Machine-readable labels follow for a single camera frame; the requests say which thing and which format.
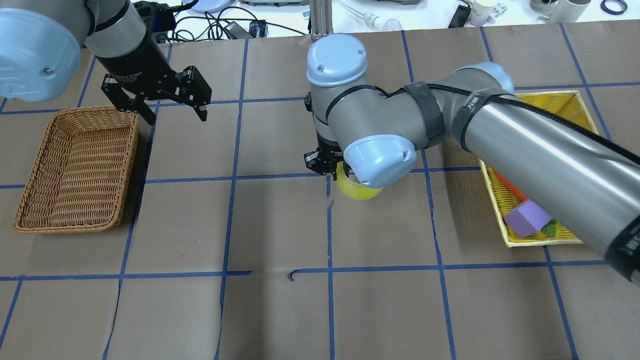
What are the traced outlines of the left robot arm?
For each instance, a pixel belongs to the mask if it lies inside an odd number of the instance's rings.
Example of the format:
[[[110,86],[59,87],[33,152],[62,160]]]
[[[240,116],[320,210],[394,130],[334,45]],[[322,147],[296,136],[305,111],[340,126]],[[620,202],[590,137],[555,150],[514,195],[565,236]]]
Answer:
[[[101,90],[121,112],[154,125],[149,101],[170,100],[206,121],[212,89],[196,66],[171,68],[146,20],[130,0],[3,0],[0,93],[42,103],[66,90],[82,49],[106,70]]]

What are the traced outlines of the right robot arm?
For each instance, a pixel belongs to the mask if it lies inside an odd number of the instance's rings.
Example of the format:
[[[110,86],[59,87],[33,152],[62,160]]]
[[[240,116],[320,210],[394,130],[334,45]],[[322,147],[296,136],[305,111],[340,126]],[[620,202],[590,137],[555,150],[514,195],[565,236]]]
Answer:
[[[523,191],[615,271],[639,283],[639,157],[605,137],[514,95],[497,63],[465,66],[435,83],[382,96],[358,38],[316,40],[306,58],[305,98],[318,148],[308,169],[384,188],[414,168],[418,150],[451,138]]]

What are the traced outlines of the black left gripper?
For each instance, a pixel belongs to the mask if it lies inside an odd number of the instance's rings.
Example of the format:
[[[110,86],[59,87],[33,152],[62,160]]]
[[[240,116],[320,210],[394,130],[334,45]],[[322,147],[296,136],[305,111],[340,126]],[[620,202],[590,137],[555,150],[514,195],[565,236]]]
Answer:
[[[199,120],[207,121],[213,91],[205,77],[194,65],[171,68],[151,35],[126,54],[96,59],[107,71],[102,92],[118,111],[137,114],[153,126],[157,116],[146,102],[170,100],[192,107]]]

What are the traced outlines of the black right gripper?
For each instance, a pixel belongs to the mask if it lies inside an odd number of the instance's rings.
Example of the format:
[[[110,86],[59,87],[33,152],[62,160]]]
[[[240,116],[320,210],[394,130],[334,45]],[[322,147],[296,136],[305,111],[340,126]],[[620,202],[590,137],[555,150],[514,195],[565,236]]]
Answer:
[[[343,177],[350,177],[350,166],[344,160],[344,153],[338,142],[317,135],[317,148],[304,153],[304,163],[308,170],[320,175],[330,174],[332,182],[338,180],[337,166],[341,162]]]

